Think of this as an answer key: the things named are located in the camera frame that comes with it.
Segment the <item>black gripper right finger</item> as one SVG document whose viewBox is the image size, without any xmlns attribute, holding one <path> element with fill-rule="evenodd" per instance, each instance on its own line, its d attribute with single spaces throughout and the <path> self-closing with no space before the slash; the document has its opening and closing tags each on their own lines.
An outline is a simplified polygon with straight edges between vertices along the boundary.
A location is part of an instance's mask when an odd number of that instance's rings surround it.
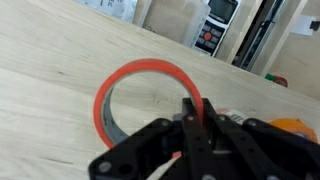
<svg viewBox="0 0 320 180">
<path fill-rule="evenodd" d="M 207 98 L 203 98 L 203 125 L 208 137 L 208 152 L 211 154 L 236 154 L 236 146 L 230 134 L 240 126 L 226 115 L 218 114 Z"/>
</svg>

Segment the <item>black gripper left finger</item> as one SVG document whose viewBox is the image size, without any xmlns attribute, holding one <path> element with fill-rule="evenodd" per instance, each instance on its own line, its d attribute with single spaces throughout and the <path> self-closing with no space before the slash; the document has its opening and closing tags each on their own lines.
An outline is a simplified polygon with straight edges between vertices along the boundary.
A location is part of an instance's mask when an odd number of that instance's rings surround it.
<svg viewBox="0 0 320 180">
<path fill-rule="evenodd" d="M 204 157 L 206 154 L 206 133 L 190 98 L 182 99 L 182 114 L 183 154 L 190 157 Z"/>
</svg>

